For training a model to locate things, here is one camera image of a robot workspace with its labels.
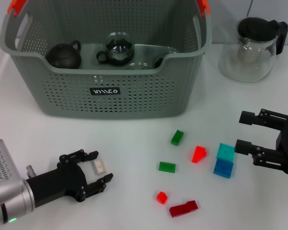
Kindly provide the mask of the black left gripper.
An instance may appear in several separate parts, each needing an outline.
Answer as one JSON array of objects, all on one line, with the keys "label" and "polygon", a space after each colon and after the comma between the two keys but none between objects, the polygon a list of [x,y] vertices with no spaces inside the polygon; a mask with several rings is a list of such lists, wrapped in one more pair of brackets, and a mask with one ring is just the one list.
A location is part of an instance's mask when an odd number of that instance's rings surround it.
[{"label": "black left gripper", "polygon": [[106,183],[112,180],[113,174],[107,174],[87,185],[84,172],[78,166],[80,162],[95,160],[98,155],[98,151],[86,153],[83,149],[61,155],[57,169],[27,179],[34,196],[35,207],[63,196],[70,196],[77,202],[83,202],[86,198],[104,192]]}]

